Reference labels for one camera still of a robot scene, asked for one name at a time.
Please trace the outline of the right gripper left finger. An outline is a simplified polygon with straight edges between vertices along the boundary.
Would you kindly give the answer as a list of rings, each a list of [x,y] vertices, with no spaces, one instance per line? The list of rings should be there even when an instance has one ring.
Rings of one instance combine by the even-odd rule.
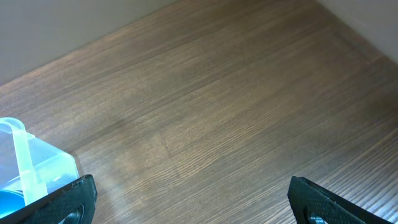
[[[92,175],[84,175],[36,202],[1,218],[2,224],[91,224],[98,193]]]

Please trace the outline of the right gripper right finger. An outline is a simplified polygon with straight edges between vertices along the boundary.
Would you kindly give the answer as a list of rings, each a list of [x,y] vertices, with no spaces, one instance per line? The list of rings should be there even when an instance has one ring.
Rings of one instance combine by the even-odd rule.
[[[287,196],[300,224],[391,224],[304,177],[291,178]]]

